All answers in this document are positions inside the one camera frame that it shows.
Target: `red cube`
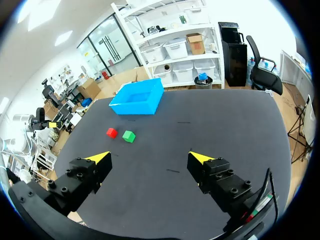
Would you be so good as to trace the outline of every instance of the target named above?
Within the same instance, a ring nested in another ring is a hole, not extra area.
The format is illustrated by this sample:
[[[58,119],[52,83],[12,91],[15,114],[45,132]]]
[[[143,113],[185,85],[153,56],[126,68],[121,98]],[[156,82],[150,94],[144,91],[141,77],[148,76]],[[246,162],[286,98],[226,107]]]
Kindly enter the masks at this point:
[[[114,128],[109,128],[108,131],[106,132],[106,134],[112,138],[115,139],[116,136],[118,135],[118,132],[114,129]]]

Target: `green cube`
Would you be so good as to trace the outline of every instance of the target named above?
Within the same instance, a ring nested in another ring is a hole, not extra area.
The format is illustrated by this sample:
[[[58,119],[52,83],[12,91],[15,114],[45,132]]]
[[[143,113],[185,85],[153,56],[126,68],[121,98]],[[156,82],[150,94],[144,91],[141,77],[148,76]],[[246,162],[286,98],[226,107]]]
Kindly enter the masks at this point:
[[[136,135],[132,131],[127,130],[124,132],[122,138],[128,143],[133,143],[136,138]]]

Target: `blue plastic bin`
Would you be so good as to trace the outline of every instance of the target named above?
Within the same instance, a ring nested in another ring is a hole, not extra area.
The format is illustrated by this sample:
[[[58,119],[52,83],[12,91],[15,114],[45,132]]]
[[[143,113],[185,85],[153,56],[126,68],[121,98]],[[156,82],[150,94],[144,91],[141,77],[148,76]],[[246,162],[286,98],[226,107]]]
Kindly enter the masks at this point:
[[[91,102],[92,102],[92,99],[90,97],[86,98],[85,100],[82,101],[81,106],[85,108],[89,106]]]
[[[133,82],[123,86],[109,106],[118,115],[155,114],[164,91],[161,78]]]

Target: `glass wall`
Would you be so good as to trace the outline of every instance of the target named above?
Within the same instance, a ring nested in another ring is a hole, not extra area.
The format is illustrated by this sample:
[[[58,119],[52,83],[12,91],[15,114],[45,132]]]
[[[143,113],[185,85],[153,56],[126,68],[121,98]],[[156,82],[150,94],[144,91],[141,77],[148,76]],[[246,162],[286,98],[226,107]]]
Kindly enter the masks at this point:
[[[115,75],[139,67],[138,59],[114,15],[97,26],[78,50],[95,71],[96,77],[101,76],[102,71]]]
[[[92,46],[88,38],[79,45],[78,50],[80,51],[81,56],[88,63],[96,78],[101,76],[101,72],[103,71],[106,71],[108,75],[110,75],[100,55]]]

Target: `black table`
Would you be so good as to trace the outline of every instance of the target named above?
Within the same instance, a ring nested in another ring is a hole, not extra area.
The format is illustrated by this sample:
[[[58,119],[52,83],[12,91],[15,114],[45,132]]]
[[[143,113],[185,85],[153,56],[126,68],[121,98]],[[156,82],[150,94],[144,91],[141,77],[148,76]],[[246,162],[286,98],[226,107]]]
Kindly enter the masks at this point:
[[[155,115],[116,115],[110,101],[93,104],[55,164],[59,177],[74,158],[111,151],[113,169],[77,211],[90,228],[141,238],[207,240],[221,234],[230,217],[209,194],[202,194],[188,172],[191,149],[224,157],[238,176],[252,182],[254,192],[270,167],[283,212],[290,187],[290,148],[282,116],[268,93],[165,92]],[[106,135],[108,128],[118,130],[116,139]],[[125,130],[135,133],[134,143],[122,139]],[[274,217],[272,207],[264,223],[270,226]]]

